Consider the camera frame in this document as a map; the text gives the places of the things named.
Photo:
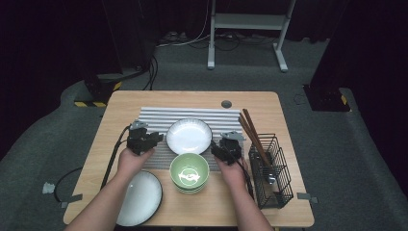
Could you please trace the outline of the person's right hand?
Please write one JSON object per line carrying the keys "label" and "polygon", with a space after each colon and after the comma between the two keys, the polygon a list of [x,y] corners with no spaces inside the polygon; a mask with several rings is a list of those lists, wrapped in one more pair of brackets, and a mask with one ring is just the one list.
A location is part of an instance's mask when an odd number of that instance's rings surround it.
{"label": "person's right hand", "polygon": [[244,159],[238,159],[236,163],[230,166],[222,162],[218,157],[215,157],[215,161],[221,171],[224,182],[231,191],[237,192],[246,190],[244,172],[247,170],[247,164]]}

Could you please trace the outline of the black wire basket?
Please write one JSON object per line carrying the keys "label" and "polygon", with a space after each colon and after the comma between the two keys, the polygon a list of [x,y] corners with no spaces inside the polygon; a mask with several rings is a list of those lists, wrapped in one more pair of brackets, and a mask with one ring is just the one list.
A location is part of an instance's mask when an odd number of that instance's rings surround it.
{"label": "black wire basket", "polygon": [[[261,134],[260,142],[270,161],[266,166],[254,145],[248,157],[250,161],[256,200],[260,209],[285,207],[293,198],[292,177],[282,147],[275,134]],[[267,174],[273,173],[277,183],[270,185]]]}

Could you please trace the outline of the white plate with black rim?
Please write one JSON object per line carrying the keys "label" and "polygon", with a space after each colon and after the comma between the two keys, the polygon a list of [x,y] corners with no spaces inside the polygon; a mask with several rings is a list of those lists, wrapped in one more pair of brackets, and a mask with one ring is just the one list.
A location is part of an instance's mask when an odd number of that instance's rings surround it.
{"label": "white plate with black rim", "polygon": [[159,179],[149,171],[140,171],[127,188],[116,224],[130,227],[145,223],[160,207],[162,197]]}
{"label": "white plate with black rim", "polygon": [[213,138],[207,123],[196,118],[185,118],[173,123],[166,133],[166,143],[177,155],[185,153],[202,154]]}

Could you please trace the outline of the black stand base striped tape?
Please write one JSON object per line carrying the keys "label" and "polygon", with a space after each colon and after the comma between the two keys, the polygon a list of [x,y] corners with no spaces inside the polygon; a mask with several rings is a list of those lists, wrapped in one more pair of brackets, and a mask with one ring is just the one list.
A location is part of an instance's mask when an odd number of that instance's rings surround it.
{"label": "black stand base striped tape", "polygon": [[136,70],[125,68],[121,73],[90,75],[84,79],[84,85],[79,89],[74,99],[74,105],[80,108],[106,107],[112,94],[119,90],[122,82],[149,73],[149,79],[142,88],[151,90],[156,73],[151,70]]}

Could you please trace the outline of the white desk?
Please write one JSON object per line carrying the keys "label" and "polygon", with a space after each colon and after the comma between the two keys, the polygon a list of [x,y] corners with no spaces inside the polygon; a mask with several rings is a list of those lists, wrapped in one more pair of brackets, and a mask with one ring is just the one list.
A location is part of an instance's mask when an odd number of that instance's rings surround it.
{"label": "white desk", "polygon": [[272,45],[272,50],[276,56],[280,70],[282,72],[287,72],[289,70],[282,53],[282,46],[292,19],[296,0],[290,0],[286,13],[282,15],[218,13],[216,10],[216,3],[217,0],[212,0],[210,40],[207,61],[208,69],[212,70],[216,67],[216,29],[245,29],[279,31],[280,35],[278,37],[278,41]]}

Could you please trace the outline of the striped placemat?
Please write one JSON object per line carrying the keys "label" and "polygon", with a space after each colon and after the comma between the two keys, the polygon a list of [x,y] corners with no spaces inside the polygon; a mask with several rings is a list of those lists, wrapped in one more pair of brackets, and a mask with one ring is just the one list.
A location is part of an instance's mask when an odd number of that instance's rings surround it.
{"label": "striped placemat", "polygon": [[[198,109],[198,108],[164,108],[142,107],[139,120],[148,124],[147,133],[159,132],[166,135],[175,122],[195,118],[205,122],[212,132],[212,140],[218,142],[222,133],[237,132],[242,134],[242,126],[238,122],[239,110],[228,109]],[[147,169],[169,169],[171,161],[177,156],[166,143],[161,141],[154,155],[147,161]]]}

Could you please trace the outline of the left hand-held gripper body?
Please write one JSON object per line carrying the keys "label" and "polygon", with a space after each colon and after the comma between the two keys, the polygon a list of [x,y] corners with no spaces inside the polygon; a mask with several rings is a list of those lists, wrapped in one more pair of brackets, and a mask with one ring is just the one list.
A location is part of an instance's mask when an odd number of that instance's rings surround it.
{"label": "left hand-held gripper body", "polygon": [[135,120],[128,129],[127,147],[137,155],[154,147],[154,142],[147,134],[146,127],[145,122]]}

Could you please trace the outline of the black stand base yellow tape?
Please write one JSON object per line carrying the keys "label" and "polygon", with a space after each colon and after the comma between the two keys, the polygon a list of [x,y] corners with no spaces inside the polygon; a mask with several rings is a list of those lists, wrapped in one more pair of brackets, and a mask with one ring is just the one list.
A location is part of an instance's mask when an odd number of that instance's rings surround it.
{"label": "black stand base yellow tape", "polygon": [[349,112],[345,96],[339,90],[323,90],[304,85],[303,90],[313,111]]}

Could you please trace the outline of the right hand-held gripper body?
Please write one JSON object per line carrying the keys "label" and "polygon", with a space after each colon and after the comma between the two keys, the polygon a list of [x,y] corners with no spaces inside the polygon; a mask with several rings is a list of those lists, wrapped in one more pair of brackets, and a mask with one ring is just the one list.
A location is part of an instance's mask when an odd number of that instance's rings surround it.
{"label": "right hand-held gripper body", "polygon": [[236,131],[221,133],[219,147],[222,154],[220,159],[227,165],[234,164],[242,157],[241,141],[244,141],[244,136]]}

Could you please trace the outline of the grey tape strip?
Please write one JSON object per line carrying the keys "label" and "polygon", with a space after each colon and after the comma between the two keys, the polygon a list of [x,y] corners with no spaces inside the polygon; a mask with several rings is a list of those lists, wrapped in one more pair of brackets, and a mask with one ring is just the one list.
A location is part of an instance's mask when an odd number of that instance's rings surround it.
{"label": "grey tape strip", "polygon": [[306,192],[298,192],[296,194],[298,199],[302,199],[302,200],[308,200],[310,203],[312,204],[318,204],[319,203],[319,199],[316,196],[312,196],[309,193]]}
{"label": "grey tape strip", "polygon": [[82,195],[81,193],[80,193],[80,194],[72,195],[67,201],[61,202],[61,208],[65,209],[65,208],[68,207],[68,205],[69,205],[70,203],[73,203],[73,202],[76,202],[76,201],[80,201],[80,200],[82,200],[82,199],[83,199],[83,195]]}

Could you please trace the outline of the dark cabinet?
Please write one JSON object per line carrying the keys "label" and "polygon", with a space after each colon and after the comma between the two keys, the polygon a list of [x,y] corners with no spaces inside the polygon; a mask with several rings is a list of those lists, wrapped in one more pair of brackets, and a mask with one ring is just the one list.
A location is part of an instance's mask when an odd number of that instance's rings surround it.
{"label": "dark cabinet", "polygon": [[122,68],[145,71],[160,30],[156,0],[103,0]]}

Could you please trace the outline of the person's left hand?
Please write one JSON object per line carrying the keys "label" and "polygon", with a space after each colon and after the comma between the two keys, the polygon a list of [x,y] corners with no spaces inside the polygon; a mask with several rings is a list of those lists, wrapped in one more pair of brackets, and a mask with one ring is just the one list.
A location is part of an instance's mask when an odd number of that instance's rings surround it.
{"label": "person's left hand", "polygon": [[115,176],[121,180],[130,181],[139,173],[146,161],[155,153],[155,149],[149,149],[141,155],[135,154],[131,149],[125,148],[121,151],[117,164]]}

